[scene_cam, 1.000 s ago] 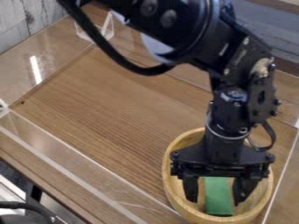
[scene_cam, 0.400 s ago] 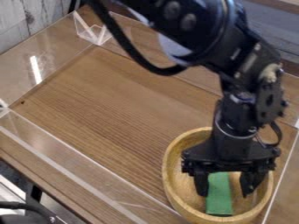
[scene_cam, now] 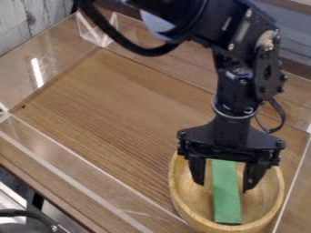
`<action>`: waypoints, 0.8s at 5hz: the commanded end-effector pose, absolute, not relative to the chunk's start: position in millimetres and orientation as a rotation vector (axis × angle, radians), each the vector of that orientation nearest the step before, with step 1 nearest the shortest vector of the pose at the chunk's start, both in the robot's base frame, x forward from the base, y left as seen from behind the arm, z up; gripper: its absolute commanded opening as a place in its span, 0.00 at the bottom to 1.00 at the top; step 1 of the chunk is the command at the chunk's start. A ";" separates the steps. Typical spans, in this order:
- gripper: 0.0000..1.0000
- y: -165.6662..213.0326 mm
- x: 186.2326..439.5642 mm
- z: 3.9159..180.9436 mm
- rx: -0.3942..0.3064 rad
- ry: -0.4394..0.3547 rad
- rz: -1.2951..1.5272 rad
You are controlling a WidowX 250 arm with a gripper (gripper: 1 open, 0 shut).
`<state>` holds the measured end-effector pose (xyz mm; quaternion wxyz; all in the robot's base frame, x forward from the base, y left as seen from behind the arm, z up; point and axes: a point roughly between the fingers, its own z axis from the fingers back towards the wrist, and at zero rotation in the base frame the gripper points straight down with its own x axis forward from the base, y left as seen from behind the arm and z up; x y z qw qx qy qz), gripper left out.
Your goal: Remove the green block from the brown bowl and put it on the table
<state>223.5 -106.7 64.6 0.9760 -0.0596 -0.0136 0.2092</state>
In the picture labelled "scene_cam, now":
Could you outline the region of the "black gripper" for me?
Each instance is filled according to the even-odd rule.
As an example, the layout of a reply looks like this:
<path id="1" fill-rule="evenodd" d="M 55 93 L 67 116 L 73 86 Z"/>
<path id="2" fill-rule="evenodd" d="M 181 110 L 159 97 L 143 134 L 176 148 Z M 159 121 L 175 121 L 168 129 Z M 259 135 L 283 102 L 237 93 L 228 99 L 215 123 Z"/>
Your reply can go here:
<path id="1" fill-rule="evenodd" d="M 264 177 L 268 166 L 279 164 L 286 142 L 275 133 L 283 128 L 286 114 L 276 100 L 270 101 L 280 115 L 278 127 L 267 127 L 258 110 L 235 116 L 217 100 L 211 102 L 215 118 L 204 125 L 177 131 L 177 155 L 188 160 L 192 180 L 204 185 L 205 159 L 245 163 L 243 192 L 252 190 Z"/>

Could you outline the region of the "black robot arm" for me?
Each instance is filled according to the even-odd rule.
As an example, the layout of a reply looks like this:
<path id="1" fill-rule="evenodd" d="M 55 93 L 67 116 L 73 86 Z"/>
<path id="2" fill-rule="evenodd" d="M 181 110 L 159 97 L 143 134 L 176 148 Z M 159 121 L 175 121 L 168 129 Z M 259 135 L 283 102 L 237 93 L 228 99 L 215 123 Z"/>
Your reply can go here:
<path id="1" fill-rule="evenodd" d="M 177 132 L 177 154 L 188 161 L 192 180 L 199 185 L 205 182 L 208 158 L 244 163 L 243 189 L 254 189 L 267 169 L 279 164 L 286 147 L 284 140 L 274 136 L 276 128 L 251 126 L 263 104 L 286 116 L 275 99 L 288 79 L 280 69 L 276 21 L 251 0 L 116 1 L 140 10 L 148 30 L 164 42 L 161 46 L 145 48 L 131 42 L 92 0 L 81 0 L 79 8 L 128 51 L 161 56 L 185 41 L 211 49 L 217 73 L 211 100 L 215 118 Z"/>

